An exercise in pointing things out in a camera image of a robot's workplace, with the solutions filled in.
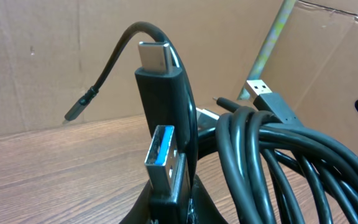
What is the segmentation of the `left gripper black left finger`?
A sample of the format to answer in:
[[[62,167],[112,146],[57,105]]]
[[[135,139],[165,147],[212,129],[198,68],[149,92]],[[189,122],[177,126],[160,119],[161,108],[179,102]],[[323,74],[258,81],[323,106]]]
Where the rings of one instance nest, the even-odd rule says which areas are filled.
[[[149,224],[151,223],[149,201],[152,186],[148,180],[141,191],[135,204],[129,213],[119,222],[119,224]]]

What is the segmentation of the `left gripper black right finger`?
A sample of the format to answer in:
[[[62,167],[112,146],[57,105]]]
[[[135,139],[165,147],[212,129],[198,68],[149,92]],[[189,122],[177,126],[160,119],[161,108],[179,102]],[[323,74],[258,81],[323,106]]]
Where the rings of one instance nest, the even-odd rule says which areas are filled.
[[[191,189],[190,223],[227,224],[197,175]]]

